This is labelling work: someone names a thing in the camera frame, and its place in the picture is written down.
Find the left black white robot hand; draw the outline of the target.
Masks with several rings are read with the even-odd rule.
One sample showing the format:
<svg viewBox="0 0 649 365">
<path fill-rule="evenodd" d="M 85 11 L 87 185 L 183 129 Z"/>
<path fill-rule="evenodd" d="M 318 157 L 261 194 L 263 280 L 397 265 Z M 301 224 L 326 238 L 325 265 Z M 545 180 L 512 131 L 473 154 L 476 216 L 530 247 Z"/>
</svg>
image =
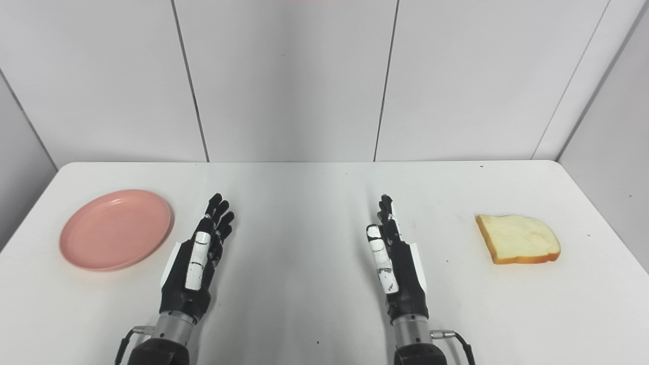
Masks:
<svg viewBox="0 0 649 365">
<path fill-rule="evenodd" d="M 220 193 L 209 199 L 190 239 L 176 245 L 162 280 L 159 313 L 180 312 L 194 322 L 206 314 L 209 287 L 223 256 L 223 245 L 233 231 L 235 214 Z"/>
</svg>

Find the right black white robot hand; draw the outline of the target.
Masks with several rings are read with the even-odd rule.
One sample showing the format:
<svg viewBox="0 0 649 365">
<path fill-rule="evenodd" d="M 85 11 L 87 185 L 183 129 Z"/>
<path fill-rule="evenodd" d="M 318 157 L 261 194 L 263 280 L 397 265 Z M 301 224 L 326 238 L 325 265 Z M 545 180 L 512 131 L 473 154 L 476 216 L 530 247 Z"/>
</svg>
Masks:
<svg viewBox="0 0 649 365">
<path fill-rule="evenodd" d="M 383 194 L 378 205 L 380 223 L 367 226 L 366 238 L 386 296 L 388 316 L 391 321 L 403 316 L 429 319 L 419 250 L 415 243 L 404 240 L 391 196 Z"/>
</svg>

